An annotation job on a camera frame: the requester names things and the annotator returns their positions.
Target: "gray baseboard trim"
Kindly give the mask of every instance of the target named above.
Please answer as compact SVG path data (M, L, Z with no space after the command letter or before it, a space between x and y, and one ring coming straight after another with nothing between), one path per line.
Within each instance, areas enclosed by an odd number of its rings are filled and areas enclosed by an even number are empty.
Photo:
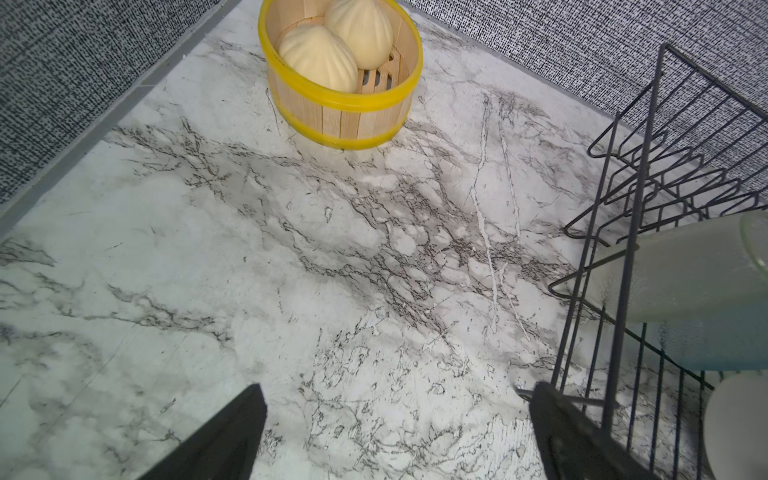
M91 126L70 143L37 177L21 188L6 204L0 205L0 239L53 188L81 158L162 80L203 37L227 16L240 0L221 0L187 29L176 45L144 72Z

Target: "bamboo steamer basket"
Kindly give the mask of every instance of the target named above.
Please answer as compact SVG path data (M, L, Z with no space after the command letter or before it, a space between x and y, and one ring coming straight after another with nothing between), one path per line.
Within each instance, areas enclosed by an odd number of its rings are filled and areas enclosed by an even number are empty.
M378 0L392 24L389 60L377 70L358 70L356 93L322 87L296 73L277 54L283 36L298 25L322 24L331 0L264 0L259 40L277 110L299 133L344 150L380 145L400 130L422 74L419 31L395 0Z

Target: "black and white textured wall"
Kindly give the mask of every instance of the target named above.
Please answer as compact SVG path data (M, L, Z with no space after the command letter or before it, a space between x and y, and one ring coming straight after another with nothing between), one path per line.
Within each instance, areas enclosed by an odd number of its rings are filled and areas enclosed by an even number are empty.
M766 0L404 0L604 111L653 77L659 44L768 108Z
M0 204L218 2L0 2Z

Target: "dish drying rack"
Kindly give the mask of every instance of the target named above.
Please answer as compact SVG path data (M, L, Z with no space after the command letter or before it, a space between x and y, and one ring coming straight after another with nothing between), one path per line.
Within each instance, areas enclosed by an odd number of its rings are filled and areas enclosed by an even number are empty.
M578 268L549 285L568 300L551 384L651 473L711 478L703 412L723 373L691 372L648 341L647 324L626 328L634 251L644 233L768 209L768 114L664 43L653 80L587 152L603 169L593 204L563 228L584 240ZM595 261L598 244L614 243L626 248ZM615 318L587 298L591 271L610 261L624 264ZM594 345L580 326L596 328ZM574 363L579 351L588 368ZM581 384L568 382L574 371Z

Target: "marble countertop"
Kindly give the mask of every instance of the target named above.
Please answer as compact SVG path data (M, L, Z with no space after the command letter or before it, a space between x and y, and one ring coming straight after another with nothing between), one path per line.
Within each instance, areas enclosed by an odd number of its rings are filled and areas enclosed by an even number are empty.
M543 478L513 386L551 375L609 120L413 13L405 127L321 147L270 101L259 7L0 244L6 478L135 478L254 382L254 478Z

